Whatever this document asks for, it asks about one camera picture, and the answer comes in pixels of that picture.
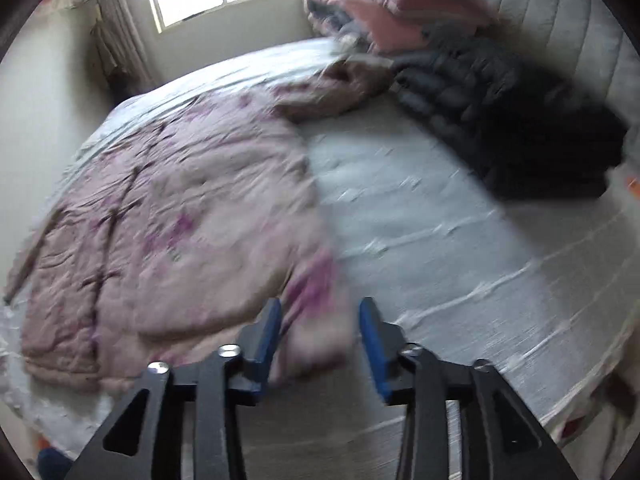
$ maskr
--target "white wall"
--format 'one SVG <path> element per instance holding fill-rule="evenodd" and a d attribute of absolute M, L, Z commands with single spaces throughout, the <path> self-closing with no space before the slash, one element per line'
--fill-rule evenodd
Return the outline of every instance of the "white wall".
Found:
<path fill-rule="evenodd" d="M 111 109 L 93 7 L 32 16 L 0 63 L 0 287 L 33 216 Z"/>
<path fill-rule="evenodd" d="M 149 0 L 127 0 L 152 71 L 166 83 L 210 64 L 306 40 L 302 0 L 249 0 L 213 9 L 158 33 Z"/>

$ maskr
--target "curtain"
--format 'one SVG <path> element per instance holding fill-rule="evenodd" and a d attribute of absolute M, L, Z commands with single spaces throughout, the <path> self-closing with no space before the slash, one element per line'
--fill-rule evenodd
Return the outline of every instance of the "curtain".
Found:
<path fill-rule="evenodd" d="M 94 38 L 102 69 L 116 102 L 156 88 L 145 46 L 127 0 L 97 0 L 100 18 Z"/>

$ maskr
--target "screw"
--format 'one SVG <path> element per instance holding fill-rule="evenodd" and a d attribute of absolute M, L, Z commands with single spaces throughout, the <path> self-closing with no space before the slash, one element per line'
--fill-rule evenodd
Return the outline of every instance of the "screw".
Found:
<path fill-rule="evenodd" d="M 238 345 L 222 345 L 218 348 L 220 357 L 236 357 L 241 354 L 242 350 Z"/>
<path fill-rule="evenodd" d="M 155 363 L 151 363 L 148 367 L 146 367 L 153 374 L 165 374 L 169 371 L 169 365 L 167 363 L 163 363 L 162 361 L 156 361 Z"/>
<path fill-rule="evenodd" d="M 493 367 L 491 362 L 486 359 L 478 359 L 478 361 L 474 363 L 474 368 L 483 374 L 489 373 Z"/>
<path fill-rule="evenodd" d="M 416 357 L 422 352 L 422 347 L 416 343 L 409 343 L 402 349 L 401 354 L 405 357 Z"/>

